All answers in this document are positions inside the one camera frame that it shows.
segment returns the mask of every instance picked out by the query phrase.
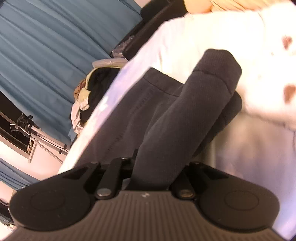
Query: curtain fold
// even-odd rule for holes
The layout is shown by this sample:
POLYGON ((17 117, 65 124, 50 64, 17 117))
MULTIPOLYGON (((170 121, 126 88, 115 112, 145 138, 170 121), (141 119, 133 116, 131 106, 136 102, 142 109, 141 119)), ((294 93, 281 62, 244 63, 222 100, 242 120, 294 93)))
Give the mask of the curtain fold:
POLYGON ((0 8, 0 91, 69 144, 73 91, 141 20, 132 0, 6 0, 0 8))
POLYGON ((38 182, 39 180, 20 171, 0 158, 0 181, 18 191, 26 186, 38 182))

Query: plush toy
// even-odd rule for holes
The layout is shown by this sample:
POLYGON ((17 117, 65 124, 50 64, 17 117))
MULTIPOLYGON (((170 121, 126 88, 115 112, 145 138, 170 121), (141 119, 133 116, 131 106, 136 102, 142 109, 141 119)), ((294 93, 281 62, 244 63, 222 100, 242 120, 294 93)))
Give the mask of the plush toy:
POLYGON ((259 10, 287 0, 184 0, 186 9, 191 14, 215 11, 259 10))

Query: yellow fabric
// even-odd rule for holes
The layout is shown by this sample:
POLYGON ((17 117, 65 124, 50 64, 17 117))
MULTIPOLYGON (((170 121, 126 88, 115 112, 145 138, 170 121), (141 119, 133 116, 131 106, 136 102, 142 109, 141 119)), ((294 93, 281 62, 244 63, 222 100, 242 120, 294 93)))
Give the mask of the yellow fabric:
POLYGON ((187 11, 191 14, 215 11, 258 10, 274 3, 289 0, 184 0, 187 11))

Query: brown spot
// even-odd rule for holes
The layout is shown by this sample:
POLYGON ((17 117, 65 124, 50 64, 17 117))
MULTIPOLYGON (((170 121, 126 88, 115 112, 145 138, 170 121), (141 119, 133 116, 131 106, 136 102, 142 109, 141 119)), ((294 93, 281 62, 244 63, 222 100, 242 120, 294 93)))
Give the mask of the brown spot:
POLYGON ((288 50, 291 43, 293 42, 293 39, 290 36, 284 36, 281 40, 283 42, 285 50, 288 50))
POLYGON ((284 101, 285 104, 289 104, 291 102, 291 99, 293 98, 294 94, 296 92, 296 86, 295 85, 287 85, 284 88, 284 101))

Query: blue curtain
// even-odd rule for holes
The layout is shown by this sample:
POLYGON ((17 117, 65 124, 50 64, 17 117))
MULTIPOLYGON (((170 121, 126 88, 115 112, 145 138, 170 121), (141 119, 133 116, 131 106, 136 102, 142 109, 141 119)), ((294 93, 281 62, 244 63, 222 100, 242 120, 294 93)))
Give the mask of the blue curtain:
POLYGON ((0 91, 69 144, 73 90, 141 20, 133 0, 6 0, 0 8, 0 91))
POLYGON ((0 181, 14 190, 20 190, 39 180, 20 171, 0 158, 0 181))

